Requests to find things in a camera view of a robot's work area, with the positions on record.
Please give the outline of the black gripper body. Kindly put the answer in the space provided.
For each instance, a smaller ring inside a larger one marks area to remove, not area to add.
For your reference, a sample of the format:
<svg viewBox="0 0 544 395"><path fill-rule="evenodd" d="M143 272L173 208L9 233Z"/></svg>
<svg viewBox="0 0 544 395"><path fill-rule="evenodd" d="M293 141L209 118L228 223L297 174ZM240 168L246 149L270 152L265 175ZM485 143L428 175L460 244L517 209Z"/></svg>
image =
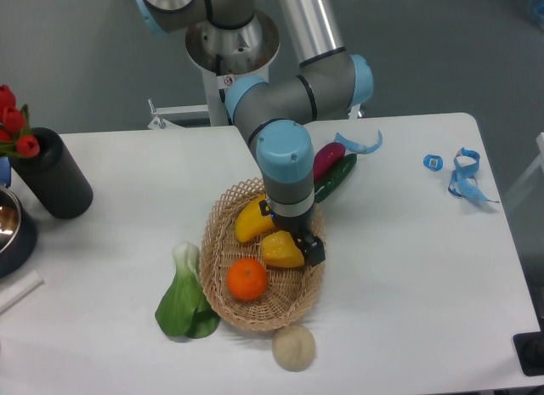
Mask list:
<svg viewBox="0 0 544 395"><path fill-rule="evenodd" d="M295 217L284 217L269 208L266 213L271 216L272 223L279 230L290 233L295 239L306 240L310 235L313 235L311 224L315 215L314 208L310 208L304 214Z"/></svg>

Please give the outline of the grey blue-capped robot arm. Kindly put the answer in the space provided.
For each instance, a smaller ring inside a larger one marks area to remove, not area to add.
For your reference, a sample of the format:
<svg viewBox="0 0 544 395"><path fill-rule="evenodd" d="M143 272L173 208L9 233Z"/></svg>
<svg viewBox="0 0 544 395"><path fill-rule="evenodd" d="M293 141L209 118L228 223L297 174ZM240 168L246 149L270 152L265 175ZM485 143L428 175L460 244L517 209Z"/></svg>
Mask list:
<svg viewBox="0 0 544 395"><path fill-rule="evenodd" d="M205 82L211 123L233 124L258 164L262 214L291 235L307 264L323 262L324 244L310 228L317 198L306 124L346 116L374 87L366 60L346 51L330 0L279 0L300 68L281 84L268 81L279 32L254 0L135 2L149 28L185 30L187 54Z"/></svg>

